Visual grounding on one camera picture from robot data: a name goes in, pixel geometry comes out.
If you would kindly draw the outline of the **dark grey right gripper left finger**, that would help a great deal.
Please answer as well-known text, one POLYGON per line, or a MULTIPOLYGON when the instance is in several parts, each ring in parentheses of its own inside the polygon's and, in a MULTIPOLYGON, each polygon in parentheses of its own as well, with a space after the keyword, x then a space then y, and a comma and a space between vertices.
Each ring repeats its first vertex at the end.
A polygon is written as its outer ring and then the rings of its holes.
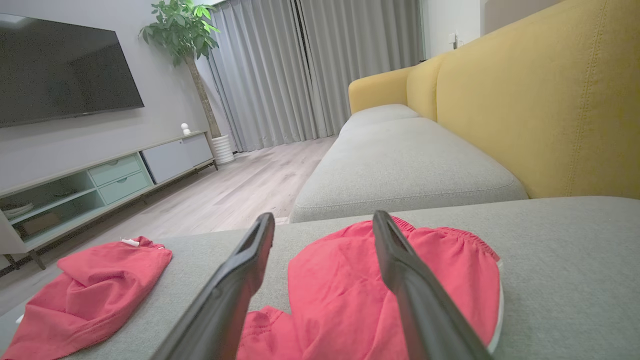
POLYGON ((161 342, 153 360, 236 358, 250 301, 265 278, 274 233, 274 215, 259 215, 161 342))

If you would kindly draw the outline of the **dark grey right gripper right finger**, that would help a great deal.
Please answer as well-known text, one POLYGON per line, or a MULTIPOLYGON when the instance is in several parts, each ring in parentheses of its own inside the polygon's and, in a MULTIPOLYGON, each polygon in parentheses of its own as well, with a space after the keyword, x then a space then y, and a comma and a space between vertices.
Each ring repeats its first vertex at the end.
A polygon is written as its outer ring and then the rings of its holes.
POLYGON ((381 276, 398 303, 411 360, 491 360, 492 355, 384 210, 372 218, 381 276))

